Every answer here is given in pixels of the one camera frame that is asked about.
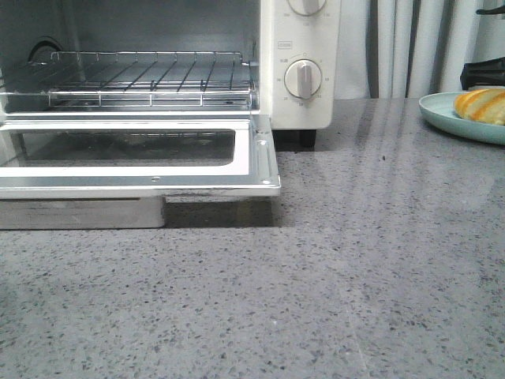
countertop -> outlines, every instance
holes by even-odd
[[[273,201],[0,232],[0,378],[503,378],[505,148],[416,99],[276,145]]]

toaster oven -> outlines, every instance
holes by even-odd
[[[1,0],[0,228],[159,227],[279,194],[332,114],[339,0]]]

oven knob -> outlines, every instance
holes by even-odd
[[[287,69],[284,83],[291,95],[300,99],[310,99],[321,86],[321,78],[321,70],[317,64],[302,59]]]
[[[311,16],[319,12],[326,0],[287,0],[291,8],[302,16]]]

white curtain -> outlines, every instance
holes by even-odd
[[[459,75],[476,50],[481,16],[475,12],[483,5],[483,0],[342,0],[335,98],[460,91]]]

wire rack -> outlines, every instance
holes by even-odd
[[[55,51],[0,77],[8,96],[54,108],[247,107],[255,96],[239,52]]]

